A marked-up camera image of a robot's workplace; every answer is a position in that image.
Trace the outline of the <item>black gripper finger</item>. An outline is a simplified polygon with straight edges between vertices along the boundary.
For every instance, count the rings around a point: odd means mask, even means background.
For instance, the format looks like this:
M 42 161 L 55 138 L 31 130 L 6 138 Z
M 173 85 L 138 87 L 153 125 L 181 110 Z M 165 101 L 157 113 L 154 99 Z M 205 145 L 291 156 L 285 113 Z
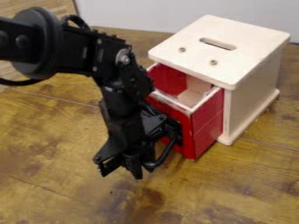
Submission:
M 163 158 L 155 158 L 155 144 L 150 143 L 146 147 L 145 147 L 145 151 L 143 151 L 143 155 L 141 156 L 141 160 L 142 160 L 142 166 L 150 171 L 153 172 L 155 170 L 155 168 L 158 166 L 162 165 Z
M 125 157 L 125 167 L 131 172 L 135 179 L 143 178 L 143 169 L 139 157 Z

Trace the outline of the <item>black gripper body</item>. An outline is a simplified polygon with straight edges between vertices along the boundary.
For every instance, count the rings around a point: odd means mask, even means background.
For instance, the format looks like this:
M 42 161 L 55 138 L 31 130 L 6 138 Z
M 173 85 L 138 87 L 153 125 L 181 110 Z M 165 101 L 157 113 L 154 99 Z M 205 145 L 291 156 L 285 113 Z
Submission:
M 109 108 L 105 100 L 99 102 L 99 108 L 109 139 L 94 157 L 94 163 L 101 175 L 106 177 L 121 166 L 125 167 L 125 157 L 139 157 L 141 160 L 145 148 L 151 144 L 151 132 L 171 119 L 147 102 L 133 111 L 127 110 L 121 117 L 114 115 L 115 111 Z

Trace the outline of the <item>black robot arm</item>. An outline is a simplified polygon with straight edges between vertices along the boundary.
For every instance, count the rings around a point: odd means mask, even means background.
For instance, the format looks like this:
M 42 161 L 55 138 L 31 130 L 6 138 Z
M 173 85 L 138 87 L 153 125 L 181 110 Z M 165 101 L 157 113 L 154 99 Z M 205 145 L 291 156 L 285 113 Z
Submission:
M 102 175 L 126 167 L 141 179 L 143 171 L 161 166 L 173 149 L 155 155 L 155 143 L 171 133 L 167 115 L 146 102 L 154 81 L 122 38 L 91 29 L 76 15 L 56 18 L 51 11 L 32 7 L 12 18 L 0 17 L 0 60 L 28 78 L 0 78 L 0 85 L 32 85 L 58 73 L 86 75 L 98 84 L 109 133 L 94 157 Z

